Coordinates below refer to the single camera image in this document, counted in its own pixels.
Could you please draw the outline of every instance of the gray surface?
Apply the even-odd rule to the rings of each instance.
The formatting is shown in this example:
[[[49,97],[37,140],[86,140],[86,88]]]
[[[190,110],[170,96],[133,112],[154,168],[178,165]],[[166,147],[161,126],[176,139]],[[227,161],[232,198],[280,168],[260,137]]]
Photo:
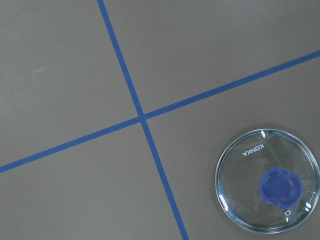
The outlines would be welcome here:
[[[320,2],[105,1],[144,112],[320,49]],[[94,0],[4,0],[1,166],[137,116]],[[189,238],[260,236],[219,206],[213,175],[239,135],[281,129],[319,152],[315,59],[148,120]],[[141,126],[0,174],[1,239],[181,239]]]

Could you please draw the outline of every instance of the lid knob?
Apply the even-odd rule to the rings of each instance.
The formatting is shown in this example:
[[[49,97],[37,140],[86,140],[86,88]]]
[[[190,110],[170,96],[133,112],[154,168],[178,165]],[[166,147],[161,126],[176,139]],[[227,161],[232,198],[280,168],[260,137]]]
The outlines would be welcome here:
[[[300,177],[293,171],[272,168],[260,181],[260,194],[266,204],[275,205],[283,210],[292,208],[302,196]]]

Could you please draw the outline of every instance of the white brand logo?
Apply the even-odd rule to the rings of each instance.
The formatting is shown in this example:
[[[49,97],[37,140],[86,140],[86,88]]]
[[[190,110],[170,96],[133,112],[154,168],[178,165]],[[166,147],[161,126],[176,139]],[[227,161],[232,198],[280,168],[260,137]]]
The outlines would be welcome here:
[[[245,156],[248,156],[249,154],[252,154],[252,153],[259,151],[261,149],[264,149],[264,148],[265,148],[265,146],[263,144],[260,144],[258,146],[255,146],[254,148],[249,149],[248,151],[243,152],[242,154]]]

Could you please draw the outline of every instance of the gray tabletop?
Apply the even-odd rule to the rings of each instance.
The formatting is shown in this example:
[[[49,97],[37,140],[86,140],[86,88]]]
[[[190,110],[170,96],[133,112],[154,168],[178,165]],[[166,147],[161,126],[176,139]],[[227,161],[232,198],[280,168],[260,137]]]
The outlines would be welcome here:
[[[223,212],[219,157],[254,129],[320,156],[320,1],[3,0],[2,240],[317,239]]]

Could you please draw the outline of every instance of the round transparent lid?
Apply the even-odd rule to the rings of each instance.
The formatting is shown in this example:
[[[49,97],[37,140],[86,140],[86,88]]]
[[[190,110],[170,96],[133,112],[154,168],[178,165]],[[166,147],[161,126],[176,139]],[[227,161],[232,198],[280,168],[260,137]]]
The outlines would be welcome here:
[[[233,141],[215,172],[216,194],[225,213],[251,232],[290,230],[313,211],[320,172],[309,148],[281,130],[259,129]]]

